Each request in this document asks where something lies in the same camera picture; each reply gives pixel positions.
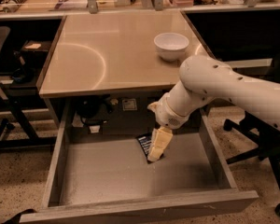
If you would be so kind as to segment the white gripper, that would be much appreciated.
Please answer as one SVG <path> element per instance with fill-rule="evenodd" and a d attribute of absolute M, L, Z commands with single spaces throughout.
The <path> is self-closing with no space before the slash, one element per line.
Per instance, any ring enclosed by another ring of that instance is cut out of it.
<path fill-rule="evenodd" d="M 158 102 L 153 102 L 147 109 L 155 112 L 155 119 L 160 128 L 154 129 L 151 137 L 151 145 L 148 150 L 147 160 L 158 161 L 164 150 L 173 138 L 173 131 L 179 129 L 188 121 L 189 115 L 180 116 L 168 105 L 169 93 L 166 92 Z"/>

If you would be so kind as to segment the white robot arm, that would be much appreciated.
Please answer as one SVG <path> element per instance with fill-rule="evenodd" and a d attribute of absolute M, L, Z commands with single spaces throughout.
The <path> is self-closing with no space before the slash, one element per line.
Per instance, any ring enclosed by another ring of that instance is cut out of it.
<path fill-rule="evenodd" d="M 208 56 L 188 57 L 179 80 L 159 101 L 148 106 L 160 127 L 153 131 L 147 159 L 157 161 L 169 145 L 173 130 L 190 114 L 216 98 L 241 107 L 280 132 L 280 84 L 247 77 Z"/>

